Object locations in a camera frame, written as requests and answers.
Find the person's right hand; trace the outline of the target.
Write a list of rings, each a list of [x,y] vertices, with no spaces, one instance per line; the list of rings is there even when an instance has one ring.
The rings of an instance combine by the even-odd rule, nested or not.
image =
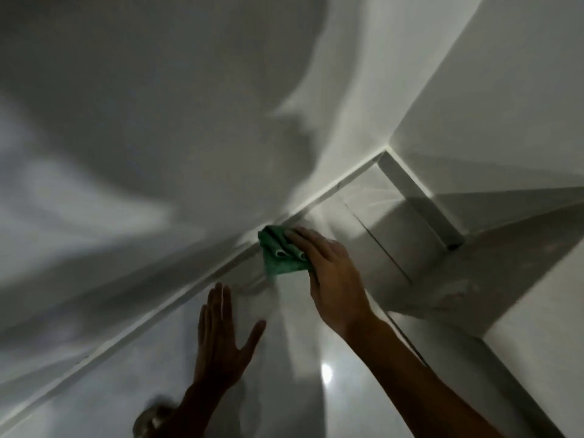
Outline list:
[[[319,283],[322,320],[348,343],[363,341],[378,329],[361,275],[347,249],[315,230],[287,229],[286,236],[311,262]]]

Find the person's left hand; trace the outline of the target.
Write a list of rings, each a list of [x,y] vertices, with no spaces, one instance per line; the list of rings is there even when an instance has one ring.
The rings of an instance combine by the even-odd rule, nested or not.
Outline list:
[[[235,385],[248,366],[240,362],[242,347],[237,346],[230,287],[216,283],[209,291],[200,310],[197,339],[194,383],[213,380],[229,388]]]

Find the green cleaning cloth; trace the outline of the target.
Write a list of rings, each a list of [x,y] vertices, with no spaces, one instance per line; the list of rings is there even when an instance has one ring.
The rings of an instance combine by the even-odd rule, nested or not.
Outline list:
[[[288,239],[286,231],[287,228],[280,225],[267,225],[258,232],[265,272],[271,279],[288,273],[314,271],[308,257]]]

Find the person's left forearm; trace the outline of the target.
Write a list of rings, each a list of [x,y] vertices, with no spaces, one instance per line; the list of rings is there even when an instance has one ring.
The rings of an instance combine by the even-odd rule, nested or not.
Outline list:
[[[204,438],[210,419],[228,388],[213,380],[193,383],[180,405],[151,438]]]

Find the person's right forearm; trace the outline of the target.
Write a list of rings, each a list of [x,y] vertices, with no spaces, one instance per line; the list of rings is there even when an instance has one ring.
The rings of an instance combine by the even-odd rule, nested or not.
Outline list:
[[[344,339],[374,375],[414,438],[505,438],[369,313]]]

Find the white door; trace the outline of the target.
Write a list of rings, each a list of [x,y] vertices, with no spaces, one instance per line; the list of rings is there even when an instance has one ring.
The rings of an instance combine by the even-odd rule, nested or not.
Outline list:
[[[378,161],[304,222],[346,244],[376,316],[508,438],[565,438],[482,340],[392,309],[446,251]],[[140,414],[175,407],[192,381],[196,323],[213,281],[234,292],[238,345],[267,330],[209,438],[413,438],[361,360],[319,318],[306,272],[265,276],[251,248],[208,282],[183,287],[10,412],[0,438],[133,438]]]

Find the metal door knob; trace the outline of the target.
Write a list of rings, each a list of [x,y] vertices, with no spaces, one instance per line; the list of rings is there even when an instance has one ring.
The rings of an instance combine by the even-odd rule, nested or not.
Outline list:
[[[155,404],[144,410],[134,421],[133,438],[150,438],[150,436],[172,416],[176,408],[169,404]]]

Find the white door frame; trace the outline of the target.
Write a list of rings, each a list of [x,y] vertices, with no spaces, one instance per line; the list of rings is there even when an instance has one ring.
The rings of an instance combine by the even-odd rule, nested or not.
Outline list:
[[[291,214],[348,247],[374,313],[388,314],[415,279],[464,235],[392,151],[379,153]],[[67,371],[0,416],[0,438],[130,438],[134,419],[174,406],[192,377],[196,319],[216,281],[235,291],[242,343],[260,318],[267,331],[243,379],[220,402],[211,438],[412,438],[365,365],[321,322],[305,272],[269,279],[256,242],[175,288],[157,306],[92,347]]]

